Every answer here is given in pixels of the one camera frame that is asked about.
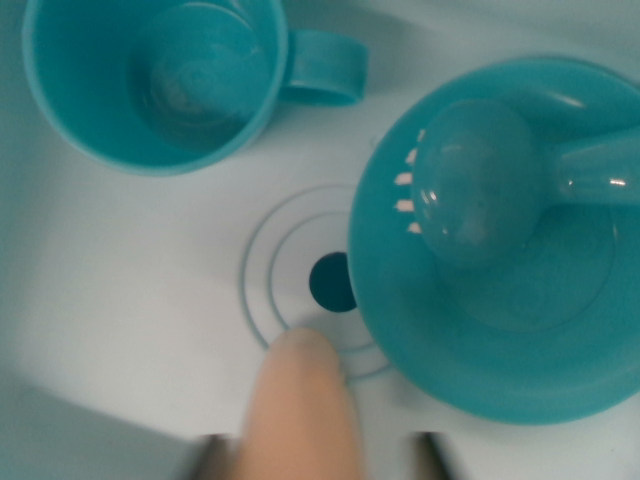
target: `teal bowl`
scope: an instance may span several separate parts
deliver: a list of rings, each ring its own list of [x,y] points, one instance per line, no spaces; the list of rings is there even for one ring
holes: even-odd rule
[[[406,178],[430,120],[465,99],[503,102],[550,144],[640,125],[633,85],[565,59],[490,66],[425,97],[382,140],[354,200],[362,316],[398,370],[472,414],[547,424],[611,407],[640,389],[640,209],[554,207],[500,261],[442,264],[406,208]]]

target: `teal spoon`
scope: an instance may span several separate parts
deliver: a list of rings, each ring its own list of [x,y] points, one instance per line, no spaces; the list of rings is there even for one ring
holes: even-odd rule
[[[558,145],[494,100],[465,100],[426,129],[413,170],[422,235],[441,260],[486,265],[562,203],[640,204],[640,127]]]

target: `cup rim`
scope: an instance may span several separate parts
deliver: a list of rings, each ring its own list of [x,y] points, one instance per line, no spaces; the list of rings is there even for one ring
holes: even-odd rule
[[[188,173],[225,159],[244,145],[250,143],[253,138],[260,134],[262,129],[268,123],[269,117],[271,116],[275,103],[278,99],[278,93],[282,87],[282,81],[284,79],[288,60],[289,29],[281,0],[269,0],[269,4],[271,5],[275,17],[274,28],[276,30],[278,48],[274,71],[271,75],[271,83],[265,95],[265,100],[258,111],[235,137],[219,149],[204,153],[192,160],[167,166],[139,165],[126,159],[101,152],[78,137],[56,113],[42,87],[34,52],[34,31],[36,29],[40,10],[45,1],[55,0],[28,0],[25,10],[22,25],[21,47],[27,83],[38,108],[53,129],[56,130],[58,134],[75,149],[79,150],[84,155],[91,157],[93,160],[126,173],[150,176],[169,176]]]

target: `spoon handle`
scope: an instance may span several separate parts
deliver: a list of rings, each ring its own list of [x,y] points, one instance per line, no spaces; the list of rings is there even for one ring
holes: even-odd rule
[[[548,147],[551,203],[640,205],[640,127]]]

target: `cup handle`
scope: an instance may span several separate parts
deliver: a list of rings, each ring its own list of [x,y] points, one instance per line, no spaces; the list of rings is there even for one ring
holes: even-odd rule
[[[308,105],[353,105],[364,97],[369,50],[350,37],[318,30],[289,33],[280,98]]]

